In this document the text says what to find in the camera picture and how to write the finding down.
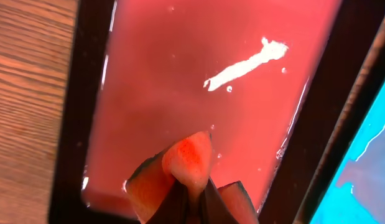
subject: black frame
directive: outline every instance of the black frame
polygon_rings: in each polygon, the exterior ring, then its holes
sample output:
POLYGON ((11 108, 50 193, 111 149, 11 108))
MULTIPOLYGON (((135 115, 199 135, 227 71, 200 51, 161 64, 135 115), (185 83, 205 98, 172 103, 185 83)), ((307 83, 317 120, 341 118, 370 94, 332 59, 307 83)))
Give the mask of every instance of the black frame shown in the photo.
POLYGON ((365 83, 361 87, 361 91, 358 93, 343 123, 339 135, 329 150, 327 158, 322 164, 321 172, 318 173, 318 176, 312 182, 312 188, 302 205, 302 219, 305 223, 308 223, 316 212, 324 193, 328 190, 339 165, 349 149, 350 142, 352 142, 360 129, 384 82, 385 44, 379 52, 365 83))
MULTIPOLYGON (((80 190, 114 2, 79 2, 50 224, 138 223, 89 210, 80 190)), ((293 222, 384 15, 385 0, 342 1, 260 223, 293 222)))

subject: wooden table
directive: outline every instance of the wooden table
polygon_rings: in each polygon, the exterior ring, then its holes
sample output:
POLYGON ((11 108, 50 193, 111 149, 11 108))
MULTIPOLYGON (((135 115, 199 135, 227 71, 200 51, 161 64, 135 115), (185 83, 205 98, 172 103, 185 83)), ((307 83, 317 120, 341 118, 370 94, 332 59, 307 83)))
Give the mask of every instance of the wooden table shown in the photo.
POLYGON ((0 223, 46 222, 76 8, 77 0, 0 0, 0 223))

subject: blue screen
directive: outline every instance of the blue screen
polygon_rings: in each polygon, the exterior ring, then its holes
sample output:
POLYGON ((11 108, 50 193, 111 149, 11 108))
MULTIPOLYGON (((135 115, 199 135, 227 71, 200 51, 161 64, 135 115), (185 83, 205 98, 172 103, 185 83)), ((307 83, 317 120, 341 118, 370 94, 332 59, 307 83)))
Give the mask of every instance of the blue screen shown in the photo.
POLYGON ((385 82, 310 223, 385 223, 385 82))

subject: white paint smear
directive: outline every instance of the white paint smear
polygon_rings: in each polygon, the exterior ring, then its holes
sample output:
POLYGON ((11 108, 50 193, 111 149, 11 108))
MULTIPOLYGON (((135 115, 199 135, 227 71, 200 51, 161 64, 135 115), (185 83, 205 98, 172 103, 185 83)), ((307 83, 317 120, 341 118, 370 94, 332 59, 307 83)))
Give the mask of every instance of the white paint smear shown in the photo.
POLYGON ((242 77, 263 63, 282 58, 286 54, 287 49, 289 49, 285 44, 274 40, 269 43, 265 37, 261 39, 261 43, 263 44, 263 47, 260 53, 253 55, 245 61, 237 62, 234 65, 226 67, 216 76, 205 80, 203 87, 205 88, 209 84, 208 91, 215 91, 225 83, 242 77))

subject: pink liquid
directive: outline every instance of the pink liquid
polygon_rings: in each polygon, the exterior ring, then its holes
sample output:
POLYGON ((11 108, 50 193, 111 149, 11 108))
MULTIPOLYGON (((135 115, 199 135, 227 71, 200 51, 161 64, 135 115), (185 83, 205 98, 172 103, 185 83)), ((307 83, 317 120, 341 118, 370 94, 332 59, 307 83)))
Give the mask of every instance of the pink liquid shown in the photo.
POLYGON ((86 202, 133 217, 124 181, 172 142, 209 130, 216 186, 241 180, 258 208, 338 2, 119 0, 86 162, 86 202), (214 91, 203 87, 259 53, 263 37, 288 46, 285 55, 214 91))

